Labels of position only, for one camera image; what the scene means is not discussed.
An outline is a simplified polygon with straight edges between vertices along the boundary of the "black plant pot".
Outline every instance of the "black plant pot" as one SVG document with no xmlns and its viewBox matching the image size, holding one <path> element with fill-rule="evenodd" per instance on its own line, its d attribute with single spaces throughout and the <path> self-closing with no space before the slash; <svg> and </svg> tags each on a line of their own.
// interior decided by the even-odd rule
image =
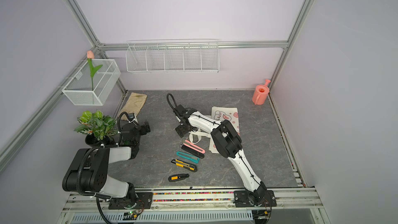
<svg viewBox="0 0 398 224">
<path fill-rule="evenodd" d="M 94 137 L 94 135 L 92 135 L 92 134 L 87 135 L 85 141 L 86 141 L 86 144 L 88 144 L 91 147 L 97 147 L 97 146 L 100 146 L 101 144 L 104 144 L 106 146 L 111 145 L 111 144 L 116 144 L 113 137 L 105 136 L 103 138 L 103 140 L 98 141 L 97 138 Z"/>
</svg>

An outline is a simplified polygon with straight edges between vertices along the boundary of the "metal bracket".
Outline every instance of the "metal bracket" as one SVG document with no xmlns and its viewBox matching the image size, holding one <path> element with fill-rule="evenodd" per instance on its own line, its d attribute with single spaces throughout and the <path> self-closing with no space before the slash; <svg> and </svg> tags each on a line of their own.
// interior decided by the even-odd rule
<svg viewBox="0 0 398 224">
<path fill-rule="evenodd" d="M 275 194 L 272 190 L 267 190 L 269 194 L 265 195 L 266 201 L 261 204 L 261 207 L 276 207 L 276 200 L 275 200 Z M 235 196 L 235 206 L 237 208 L 244 208 L 244 207 L 252 207 L 252 205 L 249 203 L 249 198 L 247 195 L 246 191 L 242 190 L 237 190 L 234 191 L 234 196 Z"/>
<path fill-rule="evenodd" d="M 149 209 L 150 205 L 152 204 L 152 197 L 153 193 L 151 192 L 139 192 L 137 193 L 138 200 L 137 204 L 133 207 L 133 209 L 141 209 L 142 206 L 144 205 L 144 209 Z M 109 203 L 109 209 L 126 209 L 124 206 L 126 204 L 129 204 L 130 202 L 126 202 L 126 200 L 123 200 L 122 198 L 119 199 L 113 199 Z"/>
</svg>

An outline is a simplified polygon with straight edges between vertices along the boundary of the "wire basket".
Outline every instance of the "wire basket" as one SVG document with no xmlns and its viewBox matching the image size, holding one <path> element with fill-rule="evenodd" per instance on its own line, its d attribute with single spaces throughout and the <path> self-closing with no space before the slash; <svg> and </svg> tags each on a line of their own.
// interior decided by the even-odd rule
<svg viewBox="0 0 398 224">
<path fill-rule="evenodd" d="M 220 57 L 216 40 L 201 42 L 127 42 L 127 71 L 131 73 L 218 72 Z"/>
<path fill-rule="evenodd" d="M 102 64 L 93 77 L 94 90 L 92 90 L 88 62 L 84 63 L 62 89 L 66 97 L 76 106 L 102 106 L 120 76 L 115 60 L 92 59 L 92 63 L 94 67 Z"/>
</svg>

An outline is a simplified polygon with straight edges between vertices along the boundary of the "white wall panel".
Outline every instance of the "white wall panel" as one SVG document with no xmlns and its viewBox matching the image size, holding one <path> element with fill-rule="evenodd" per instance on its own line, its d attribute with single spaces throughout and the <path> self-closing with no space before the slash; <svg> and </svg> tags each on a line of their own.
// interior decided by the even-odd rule
<svg viewBox="0 0 398 224">
<path fill-rule="evenodd" d="M 77 0 L 104 43 L 287 40 L 304 0 Z"/>
<path fill-rule="evenodd" d="M 316 0 L 271 90 L 331 223 L 396 223 L 397 0 Z"/>
<path fill-rule="evenodd" d="M 62 0 L 0 0 L 0 149 L 90 48 Z"/>
<path fill-rule="evenodd" d="M 251 89 L 270 79 L 281 57 L 282 48 L 220 49 L 218 73 L 150 73 L 127 72 L 126 52 L 108 51 L 122 73 L 121 79 L 129 90 L 156 89 Z"/>
<path fill-rule="evenodd" d="M 74 132 L 83 111 L 113 116 L 121 93 L 114 87 L 101 107 L 74 106 L 67 97 L 42 123 L 21 152 L 0 175 L 1 223 L 54 224 L 70 195 L 62 179 L 76 152 L 89 148 Z"/>
</svg>

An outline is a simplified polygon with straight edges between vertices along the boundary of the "robotic arm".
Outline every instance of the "robotic arm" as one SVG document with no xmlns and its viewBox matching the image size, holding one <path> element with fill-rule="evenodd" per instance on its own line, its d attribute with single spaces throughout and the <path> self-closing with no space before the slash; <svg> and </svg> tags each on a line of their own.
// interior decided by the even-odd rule
<svg viewBox="0 0 398 224">
<path fill-rule="evenodd" d="M 121 127 L 120 120 L 123 114 L 126 115 L 128 123 Z M 116 144 L 78 150 L 62 181 L 65 191 L 97 197 L 98 211 L 106 223 L 110 222 L 103 215 L 99 198 L 110 201 L 109 209 L 143 210 L 149 208 L 152 201 L 152 193 L 140 194 L 140 197 L 146 197 L 144 202 L 135 193 L 132 183 L 122 182 L 108 175 L 108 164 L 134 159 L 137 156 L 141 136 L 150 132 L 149 124 L 145 121 L 143 125 L 139 125 L 134 114 L 129 116 L 127 112 L 122 112 L 117 120 L 117 127 L 120 146 Z M 136 218 L 141 213 L 142 211 L 132 215 Z"/>
<path fill-rule="evenodd" d="M 225 158 L 228 158 L 242 178 L 243 185 L 248 193 L 249 203 L 252 206 L 260 206 L 265 200 L 267 188 L 264 183 L 256 176 L 242 149 L 242 140 L 231 122 L 228 120 L 217 121 L 208 118 L 194 108 L 185 108 L 176 104 L 172 94 L 167 94 L 167 102 L 173 109 L 174 114 L 180 122 L 176 131 L 183 137 L 190 131 L 202 129 L 211 134 L 217 151 Z"/>
</svg>

